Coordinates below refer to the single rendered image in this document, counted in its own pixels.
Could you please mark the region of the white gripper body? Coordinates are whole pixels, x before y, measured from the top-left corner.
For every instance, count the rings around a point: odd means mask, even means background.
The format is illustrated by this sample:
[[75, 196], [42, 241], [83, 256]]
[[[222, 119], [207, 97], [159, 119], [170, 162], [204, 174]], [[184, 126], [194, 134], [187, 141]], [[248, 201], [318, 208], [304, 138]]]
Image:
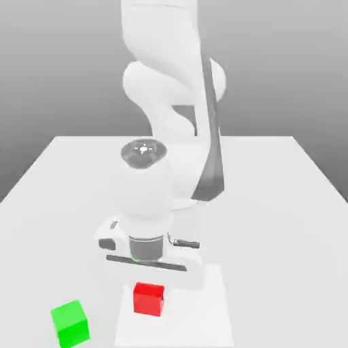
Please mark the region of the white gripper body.
[[199, 250], [169, 250], [159, 259], [166, 267], [136, 263], [128, 250], [98, 250], [95, 258], [101, 274], [128, 285], [141, 282], [195, 290], [205, 277], [205, 261]]

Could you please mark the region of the small red cube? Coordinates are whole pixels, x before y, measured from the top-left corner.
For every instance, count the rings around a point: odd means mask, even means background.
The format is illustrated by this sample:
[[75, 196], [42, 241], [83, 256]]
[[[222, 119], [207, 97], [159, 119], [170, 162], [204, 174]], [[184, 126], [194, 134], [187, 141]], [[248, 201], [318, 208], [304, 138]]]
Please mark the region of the small red cube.
[[137, 282], [133, 289], [135, 313], [160, 317], [164, 304], [164, 286]]

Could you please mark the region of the small green cube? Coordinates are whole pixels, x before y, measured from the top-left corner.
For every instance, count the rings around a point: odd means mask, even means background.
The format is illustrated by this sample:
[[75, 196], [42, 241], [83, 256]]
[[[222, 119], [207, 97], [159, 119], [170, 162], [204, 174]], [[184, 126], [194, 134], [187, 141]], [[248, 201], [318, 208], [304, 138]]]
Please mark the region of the small green cube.
[[90, 339], [87, 316], [79, 300], [50, 311], [60, 348], [72, 348]]

